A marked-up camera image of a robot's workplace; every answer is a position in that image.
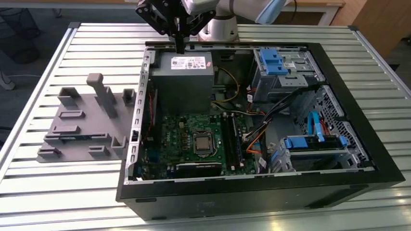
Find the yellow wire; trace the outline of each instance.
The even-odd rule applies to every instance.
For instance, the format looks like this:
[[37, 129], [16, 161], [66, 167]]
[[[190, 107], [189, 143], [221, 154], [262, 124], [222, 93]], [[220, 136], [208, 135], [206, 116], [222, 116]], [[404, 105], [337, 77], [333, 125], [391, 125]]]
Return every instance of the yellow wire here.
[[237, 86], [237, 92], [236, 92], [234, 96], [230, 97], [230, 98], [226, 99], [226, 100], [212, 100], [210, 102], [213, 102], [213, 103], [224, 103], [224, 102], [228, 102], [228, 101], [230, 101], [232, 99], [234, 99], [236, 96], [237, 96], [238, 93], [240, 93], [240, 85], [238, 85], [238, 82], [237, 82], [236, 78], [233, 77], [233, 75], [232, 75], [224, 68], [218, 67], [218, 69], [221, 69], [221, 70], [229, 75], [229, 77], [232, 78], [232, 80], [234, 81], [236, 86]]

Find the motherboard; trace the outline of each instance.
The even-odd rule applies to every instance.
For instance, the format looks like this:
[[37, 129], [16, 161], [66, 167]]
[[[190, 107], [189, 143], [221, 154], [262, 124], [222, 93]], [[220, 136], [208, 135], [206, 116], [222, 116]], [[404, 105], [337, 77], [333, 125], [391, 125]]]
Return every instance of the motherboard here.
[[[245, 132], [242, 115], [164, 116], [160, 148], [146, 150], [149, 178], [180, 178], [174, 174], [193, 168], [212, 175], [216, 171], [222, 176], [253, 174], [253, 157], [245, 155], [240, 142]], [[193, 175], [184, 177], [201, 176], [188, 172]]]

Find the black trash bin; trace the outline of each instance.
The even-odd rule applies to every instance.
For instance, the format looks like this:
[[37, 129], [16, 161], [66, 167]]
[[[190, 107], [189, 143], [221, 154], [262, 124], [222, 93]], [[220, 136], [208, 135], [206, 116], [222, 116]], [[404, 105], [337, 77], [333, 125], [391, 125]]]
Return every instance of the black trash bin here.
[[33, 42], [22, 38], [10, 28], [8, 23], [0, 19], [0, 50], [17, 64], [33, 62], [40, 52]]
[[26, 8], [0, 8], [0, 17], [22, 38], [32, 39], [40, 35], [37, 24]]

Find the cpu socket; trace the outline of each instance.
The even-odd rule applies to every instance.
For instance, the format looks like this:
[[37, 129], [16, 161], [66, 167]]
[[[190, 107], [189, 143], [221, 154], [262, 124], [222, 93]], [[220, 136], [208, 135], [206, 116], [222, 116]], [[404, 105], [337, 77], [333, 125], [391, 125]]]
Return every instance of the cpu socket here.
[[213, 153], [212, 133], [194, 132], [192, 134], [192, 137], [193, 137], [193, 153], [202, 158], [209, 156]]

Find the sticker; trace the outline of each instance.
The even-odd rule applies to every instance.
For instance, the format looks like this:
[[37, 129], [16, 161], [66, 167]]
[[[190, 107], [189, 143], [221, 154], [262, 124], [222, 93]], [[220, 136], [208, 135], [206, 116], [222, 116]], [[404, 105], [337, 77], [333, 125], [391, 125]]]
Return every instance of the sticker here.
[[289, 67], [294, 68], [293, 62], [290, 62], [290, 63], [284, 63], [284, 67], [285, 67], [285, 68], [289, 68]]
[[246, 101], [252, 103], [252, 95], [246, 95]]
[[266, 166], [266, 161], [260, 157], [257, 160], [258, 164], [265, 168]]
[[170, 69], [186, 70], [186, 69], [205, 69], [205, 57], [172, 57]]

